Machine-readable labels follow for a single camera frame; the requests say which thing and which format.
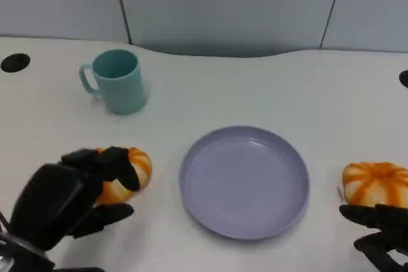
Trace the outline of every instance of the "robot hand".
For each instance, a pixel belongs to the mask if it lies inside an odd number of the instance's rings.
[[[43,165],[15,203],[10,223],[0,227],[0,272],[100,272],[98,268],[52,270],[45,251],[64,236],[79,238],[133,214],[126,203],[96,206],[104,181],[118,179],[131,191],[140,189],[128,150],[110,147],[102,153],[81,149]]]
[[[388,254],[396,250],[408,255],[407,209],[380,204],[375,207],[342,205],[340,212],[352,222],[380,230],[354,242],[355,248],[363,252],[380,272],[408,271],[408,264],[401,266]]]

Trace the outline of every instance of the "lavender plate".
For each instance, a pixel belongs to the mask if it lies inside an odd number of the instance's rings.
[[[226,127],[202,137],[184,157],[178,183],[199,223],[243,240],[275,236],[296,224],[309,198],[299,153],[255,127]]]

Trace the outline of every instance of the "orange pumpkin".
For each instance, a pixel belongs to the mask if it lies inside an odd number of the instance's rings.
[[[344,198],[350,204],[408,208],[408,170],[391,162],[359,162],[343,171]]]
[[[103,148],[98,148],[99,152],[102,152],[103,150]],[[132,147],[129,149],[129,160],[138,175],[140,190],[142,190],[147,186],[152,174],[152,163],[150,158],[145,152]],[[118,180],[103,182],[102,195],[98,198],[97,204],[123,203],[130,199],[134,194],[135,192],[127,190]]]

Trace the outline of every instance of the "ceramic mug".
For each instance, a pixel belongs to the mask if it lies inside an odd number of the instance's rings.
[[[91,69],[99,89],[93,89],[85,70]],[[145,104],[139,59],[127,50],[109,50],[97,56],[92,64],[82,64],[79,76],[84,89],[95,96],[101,95],[108,110],[127,115]]]

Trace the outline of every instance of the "white table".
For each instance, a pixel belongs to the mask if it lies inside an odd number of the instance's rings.
[[[149,101],[140,113],[108,113],[80,84],[78,67],[110,48],[134,51]],[[50,252],[64,267],[108,272],[373,271],[353,248],[368,231],[343,219],[336,186],[351,161],[408,166],[408,55],[304,51],[258,59],[184,57],[120,43],[0,39],[0,60],[24,52],[31,64],[0,71],[0,210],[45,162],[81,147],[137,146],[148,152],[150,185],[131,204],[137,217]],[[311,179],[302,222],[254,243],[203,230],[185,213],[177,174],[189,146],[226,125],[279,133],[303,156]]]

